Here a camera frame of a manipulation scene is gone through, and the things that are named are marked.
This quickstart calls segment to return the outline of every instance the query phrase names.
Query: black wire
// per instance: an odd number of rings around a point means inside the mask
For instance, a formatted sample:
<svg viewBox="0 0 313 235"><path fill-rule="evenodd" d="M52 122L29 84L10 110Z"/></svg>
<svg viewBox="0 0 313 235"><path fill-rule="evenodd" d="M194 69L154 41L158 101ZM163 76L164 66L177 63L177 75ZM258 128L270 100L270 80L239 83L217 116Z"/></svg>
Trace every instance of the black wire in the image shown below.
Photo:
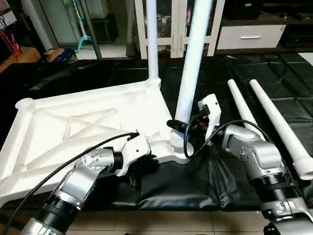
<svg viewBox="0 0 313 235"><path fill-rule="evenodd" d="M272 140L270 139L270 137L266 134L266 132L263 131L258 125L254 124L253 122L247 121L247 120L241 120L241 119L240 119L240 120L233 120L233 121L229 121L229 122L224 123L223 125L219 126L219 127L210 135L210 137L209 137L207 140L205 140L204 144L203 144L192 156L188 156L188 154L186 155L186 153L184 152L186 158L190 158L190 157L195 157L195 156L197 156L197 155L200 153L200 151L203 150L203 148L207 145L207 143L209 143L209 141L210 141L217 133L219 133L221 130L223 130L223 129L226 128L227 126L229 126L229 125L231 125L231 124L236 124L236 123L247 123L247 124L253 126L254 128L258 129L258 130L266 137L266 139L267 139L269 142L273 143L273 141L272 141Z"/></svg>
<svg viewBox="0 0 313 235"><path fill-rule="evenodd" d="M188 152L187 152L187 143L188 143L189 130L190 130L191 125L193 124L193 122L194 122L196 119L200 118L200 117L202 117L202 114L201 114L201 113L192 116L192 117L190 118L190 120L189 120L189 122L188 122L188 125L187 125L187 127L186 127L186 130L185 130L185 136L184 136L184 154L185 154L185 157L188 158L188 159L190 159L190 158L193 157L193 155L189 156L189 155L188 155Z"/></svg>
<svg viewBox="0 0 313 235"><path fill-rule="evenodd" d="M84 152L82 152L81 154L77 155L76 157L72 158L71 160L67 161L66 163L62 164L61 166L59 166L57 169L55 169L52 173L50 173L47 177L45 177L39 184L37 184L27 195L26 197L22 200L22 202L18 205L18 207L16 208L16 210L14 211L14 213L11 215L9 221L6 223L4 229L2 230L1 235L6 235L7 232L9 231L10 225L12 224L14 218L16 217L17 213L20 211L20 209L22 208L23 204L25 203L25 201L32 196L42 185L44 185L44 183L46 183L51 177L53 177L56 173L58 173L60 170L62 170L64 167L66 167L67 165L71 164L72 162L76 161L77 159L81 158L82 156L84 156L85 154L93 151L94 149L110 142L113 141L115 139L121 138L121 137L125 137L125 136L131 136L133 134L137 133L126 133L126 134L122 134L122 135L118 135L118 136L114 136L110 139L107 139L105 141L100 142L99 144L96 144L95 146L85 150Z"/></svg>

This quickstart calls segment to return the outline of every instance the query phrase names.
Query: white pole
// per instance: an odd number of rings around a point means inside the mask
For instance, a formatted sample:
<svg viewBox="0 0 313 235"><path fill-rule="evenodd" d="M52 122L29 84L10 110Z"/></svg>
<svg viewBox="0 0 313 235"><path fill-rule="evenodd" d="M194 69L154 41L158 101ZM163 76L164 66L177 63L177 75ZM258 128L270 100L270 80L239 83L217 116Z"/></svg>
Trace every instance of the white pole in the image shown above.
<svg viewBox="0 0 313 235"><path fill-rule="evenodd" d="M157 0L147 0L148 66L149 79L157 79Z"/></svg>
<svg viewBox="0 0 313 235"><path fill-rule="evenodd" d="M190 119L211 8L212 0L195 2L175 115L176 120L185 123ZM172 145L182 147L183 136L184 134L172 130L170 138Z"/></svg>
<svg viewBox="0 0 313 235"><path fill-rule="evenodd" d="M250 85L291 155L293 167L299 177L302 180L313 179L313 158L307 153L298 137L292 131L268 95L264 92L260 84L256 80L251 80Z"/></svg>
<svg viewBox="0 0 313 235"><path fill-rule="evenodd" d="M257 125L256 120L254 119L249 107L247 106L245 99L241 95L240 90L238 89L235 81L233 79L230 79L227 82L227 84L230 88L231 94L233 95L233 98L235 100L235 103L236 103L236 106L238 108L241 119L251 121ZM263 134L258 129L256 129L255 127L253 127L247 123L244 123L244 125L247 129L258 133L259 136L261 137L261 139L265 141Z"/></svg>

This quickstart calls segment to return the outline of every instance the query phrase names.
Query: black plastic sheet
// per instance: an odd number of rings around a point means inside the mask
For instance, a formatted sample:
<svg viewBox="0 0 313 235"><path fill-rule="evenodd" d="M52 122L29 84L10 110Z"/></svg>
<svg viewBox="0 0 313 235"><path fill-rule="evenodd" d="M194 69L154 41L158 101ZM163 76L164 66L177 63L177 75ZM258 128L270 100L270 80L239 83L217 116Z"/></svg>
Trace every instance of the black plastic sheet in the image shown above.
<svg viewBox="0 0 313 235"><path fill-rule="evenodd" d="M183 69L183 60L159 62L161 92L172 117ZM297 179L292 160L248 82L257 79L290 124L306 150L313 156L313 67L298 54L214 56L202 60L194 99L196 104L215 93L222 109L222 122L239 119L227 86L234 79L258 124L270 135L290 171ZM42 98L107 86L143 81L148 77L147 61L79 61L71 64L12 65L0 74L8 98L5 139L16 111L14 104L24 97ZM218 145L206 148L189 164L174 162L137 170L137 186L129 175L101 179L86 204L86 210L176 210L247 211L259 209L260 200L250 185L242 163L223 153ZM313 208L313 185L299 180L308 206ZM49 193L33 196L25 209L37 209ZM14 208L17 201L4 207Z"/></svg>

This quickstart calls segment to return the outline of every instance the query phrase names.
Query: drawer handle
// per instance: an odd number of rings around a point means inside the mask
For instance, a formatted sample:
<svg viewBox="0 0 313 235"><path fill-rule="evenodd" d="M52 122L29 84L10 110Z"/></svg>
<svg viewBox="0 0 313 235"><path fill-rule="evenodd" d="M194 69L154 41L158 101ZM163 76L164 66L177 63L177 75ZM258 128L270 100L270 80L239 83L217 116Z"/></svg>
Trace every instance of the drawer handle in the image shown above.
<svg viewBox="0 0 313 235"><path fill-rule="evenodd" d="M260 39L261 36L241 36L240 39L245 40L245 39Z"/></svg>

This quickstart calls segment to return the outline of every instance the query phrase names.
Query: red wires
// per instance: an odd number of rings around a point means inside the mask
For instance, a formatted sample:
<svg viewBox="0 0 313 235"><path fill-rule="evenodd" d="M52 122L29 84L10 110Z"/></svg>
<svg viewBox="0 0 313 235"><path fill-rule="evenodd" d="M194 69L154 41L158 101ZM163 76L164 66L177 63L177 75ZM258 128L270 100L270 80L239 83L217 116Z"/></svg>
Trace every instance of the red wires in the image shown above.
<svg viewBox="0 0 313 235"><path fill-rule="evenodd" d="M8 50L18 59L18 56L21 54L20 46L16 43L13 33L8 32L8 34L6 34L2 29L0 29L0 38L2 38Z"/></svg>
<svg viewBox="0 0 313 235"><path fill-rule="evenodd" d="M5 19L3 16L3 13L0 12L0 23L3 27L3 29L0 29L0 38L2 38L3 42L5 43L8 50L16 56L16 60L18 60L18 57L21 54L20 46L16 43L14 39L13 33L11 33L7 25L5 23Z"/></svg>

